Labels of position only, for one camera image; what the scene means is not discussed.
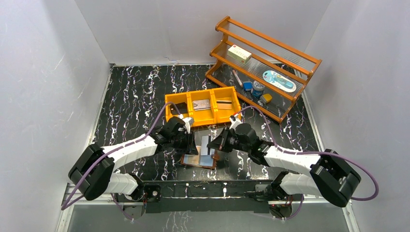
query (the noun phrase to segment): black marble table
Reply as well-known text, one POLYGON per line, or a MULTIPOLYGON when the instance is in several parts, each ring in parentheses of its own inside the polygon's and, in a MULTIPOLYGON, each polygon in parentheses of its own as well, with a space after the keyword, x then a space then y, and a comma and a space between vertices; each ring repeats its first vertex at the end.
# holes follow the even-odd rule
MULTIPOLYGON (((114 67, 102 111, 96 128, 94 142, 100 146, 115 145, 134 139, 145 133, 165 103, 164 94, 217 88, 205 78, 211 65, 178 66, 125 66, 114 67)), ((228 67, 219 70, 219 76, 231 75, 228 67)), ((242 108, 247 106, 241 101, 242 108)), ((252 124, 258 136, 270 140, 269 126, 280 146, 318 150, 308 114, 302 98, 281 124, 263 118, 249 109, 245 122, 252 124)), ((227 125, 210 125, 194 128, 195 141, 200 144, 203 135, 215 138, 227 125)), ((167 150, 152 157, 142 158, 120 169, 122 173, 133 172, 142 180, 262 180, 274 179, 280 168, 265 167, 253 163, 246 153, 233 151, 222 154, 214 170, 180 164, 181 156, 167 150)))

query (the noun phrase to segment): white wall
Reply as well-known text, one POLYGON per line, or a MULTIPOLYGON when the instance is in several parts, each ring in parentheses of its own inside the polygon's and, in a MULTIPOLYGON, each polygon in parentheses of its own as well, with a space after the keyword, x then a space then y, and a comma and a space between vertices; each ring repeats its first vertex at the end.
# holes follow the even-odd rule
MULTIPOLYGON (((307 93, 325 146, 380 184, 376 199, 353 203, 363 232, 410 228, 409 22, 408 0, 333 0, 306 49, 323 59, 307 93)), ((356 196, 374 191, 363 179, 356 196)))
POLYGON ((304 50, 330 0, 75 0, 110 63, 215 62, 226 15, 304 50))
POLYGON ((54 231, 109 64, 74 0, 0 3, 0 231, 54 231))

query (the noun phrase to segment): white box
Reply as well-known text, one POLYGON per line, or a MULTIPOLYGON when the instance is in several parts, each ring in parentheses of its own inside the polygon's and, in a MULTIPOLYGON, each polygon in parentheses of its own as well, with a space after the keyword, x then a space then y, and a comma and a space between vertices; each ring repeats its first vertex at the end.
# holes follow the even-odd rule
POLYGON ((232 47, 230 47, 228 49, 228 56, 236 59, 237 61, 245 64, 246 61, 248 61, 250 59, 250 56, 252 55, 252 53, 238 47, 237 45, 232 45, 232 47))

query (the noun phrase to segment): yellow storage bin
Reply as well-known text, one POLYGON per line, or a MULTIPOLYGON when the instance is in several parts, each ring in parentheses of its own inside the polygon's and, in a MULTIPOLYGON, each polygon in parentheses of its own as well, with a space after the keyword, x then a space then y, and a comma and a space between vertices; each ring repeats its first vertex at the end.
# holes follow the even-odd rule
POLYGON ((214 104, 217 106, 218 100, 232 101, 231 110, 218 109, 217 111, 217 123, 229 122, 229 117, 234 115, 236 112, 241 110, 241 105, 239 104, 238 97, 236 97, 236 91, 234 87, 225 88, 214 88, 212 89, 215 96, 214 104))
MULTIPOLYGON (((183 114, 184 117, 192 117, 194 119, 193 127, 212 125, 217 123, 229 122, 229 116, 238 112, 241 109, 234 87, 223 87, 206 89, 199 91, 191 91, 186 93, 176 93, 165 95, 165 102, 173 102, 175 104, 185 102, 188 107, 188 114, 183 114), (209 99, 211 109, 195 111, 192 101, 209 99), (217 100, 232 101, 232 109, 218 109, 217 100)), ((172 116, 170 106, 166 107, 165 118, 168 121, 172 116)))

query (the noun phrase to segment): wooden rack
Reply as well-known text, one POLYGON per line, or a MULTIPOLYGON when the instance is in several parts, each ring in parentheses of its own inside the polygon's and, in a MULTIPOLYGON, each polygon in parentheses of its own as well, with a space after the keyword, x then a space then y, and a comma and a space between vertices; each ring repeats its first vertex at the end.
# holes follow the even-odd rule
POLYGON ((296 103, 296 100, 305 89, 322 60, 313 58, 272 37, 245 26, 231 19, 229 16, 221 20, 216 25, 215 30, 222 32, 223 36, 221 42, 209 53, 210 56, 217 59, 217 62, 206 72, 206 77, 221 87, 229 86, 229 83, 226 84, 213 76, 214 72, 219 69, 222 64, 227 64, 246 77, 262 83, 265 85, 265 93, 270 93, 272 97, 277 100, 269 103, 272 104, 272 106, 259 104, 257 99, 252 98, 251 95, 246 94, 241 89, 236 88, 236 94, 245 102, 258 107, 262 112, 277 122, 282 122, 296 103), (234 44, 252 53, 251 58, 245 64, 227 55, 227 50, 234 44), (284 64, 295 71, 299 71, 301 75, 297 76, 273 62, 284 64), (267 70, 273 70, 292 80, 296 85, 296 90, 290 93, 285 92, 264 81, 262 74, 267 70))

